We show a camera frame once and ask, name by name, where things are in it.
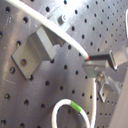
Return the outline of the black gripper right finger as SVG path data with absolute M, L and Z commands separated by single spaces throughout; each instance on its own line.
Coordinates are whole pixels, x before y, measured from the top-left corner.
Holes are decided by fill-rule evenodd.
M 128 61 L 128 47 L 119 46 L 113 49 L 107 49 L 98 54 L 89 56 L 90 60 L 107 60 L 109 66 L 116 70 L 117 67 Z

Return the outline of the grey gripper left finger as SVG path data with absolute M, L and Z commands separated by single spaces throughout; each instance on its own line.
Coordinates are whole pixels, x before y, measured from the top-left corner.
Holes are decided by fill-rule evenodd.
M 96 79 L 96 83 L 99 85 L 98 94 L 102 102 L 106 101 L 110 92 L 120 95 L 122 82 L 119 74 L 107 64 L 85 62 L 82 67 L 89 78 Z

